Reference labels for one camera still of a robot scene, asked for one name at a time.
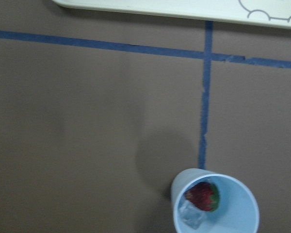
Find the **light blue plastic cup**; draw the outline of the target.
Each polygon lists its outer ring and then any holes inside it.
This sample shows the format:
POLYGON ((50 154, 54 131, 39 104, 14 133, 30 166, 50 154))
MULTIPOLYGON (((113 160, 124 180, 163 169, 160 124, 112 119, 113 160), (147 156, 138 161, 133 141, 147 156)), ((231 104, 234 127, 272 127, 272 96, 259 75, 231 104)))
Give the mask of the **light blue plastic cup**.
POLYGON ((190 168, 180 172, 171 185, 174 226, 178 233, 256 233, 259 226, 259 208, 252 192, 239 180, 228 175, 190 168), (219 207, 206 212, 206 220, 194 230, 179 216, 179 206, 186 200, 184 193, 199 182, 217 186, 219 207))

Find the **red strawberry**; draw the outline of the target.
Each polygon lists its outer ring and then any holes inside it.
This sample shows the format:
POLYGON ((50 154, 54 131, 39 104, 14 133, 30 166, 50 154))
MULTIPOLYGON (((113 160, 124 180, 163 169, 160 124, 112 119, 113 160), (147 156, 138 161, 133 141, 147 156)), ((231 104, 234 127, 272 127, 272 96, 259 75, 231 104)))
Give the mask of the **red strawberry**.
POLYGON ((220 194, 217 186, 210 182, 199 182, 186 190, 184 197, 194 207, 206 212, 214 212, 220 203, 220 194))

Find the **cream bear tray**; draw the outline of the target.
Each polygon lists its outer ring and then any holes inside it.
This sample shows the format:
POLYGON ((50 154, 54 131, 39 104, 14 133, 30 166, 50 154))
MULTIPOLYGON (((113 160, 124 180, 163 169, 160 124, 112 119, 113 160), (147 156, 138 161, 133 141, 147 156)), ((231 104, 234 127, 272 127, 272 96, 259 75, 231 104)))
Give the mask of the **cream bear tray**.
POLYGON ((59 6, 291 29, 291 0, 56 0, 59 6))

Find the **clear ice cube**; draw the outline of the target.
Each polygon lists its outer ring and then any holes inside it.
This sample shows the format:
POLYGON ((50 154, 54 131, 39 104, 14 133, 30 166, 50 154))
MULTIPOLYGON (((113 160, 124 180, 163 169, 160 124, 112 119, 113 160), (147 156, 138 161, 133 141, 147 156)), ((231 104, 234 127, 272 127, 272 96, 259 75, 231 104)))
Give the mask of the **clear ice cube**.
POLYGON ((188 200, 179 206, 178 211, 181 221, 194 230, 197 230, 206 220, 206 214, 188 200))

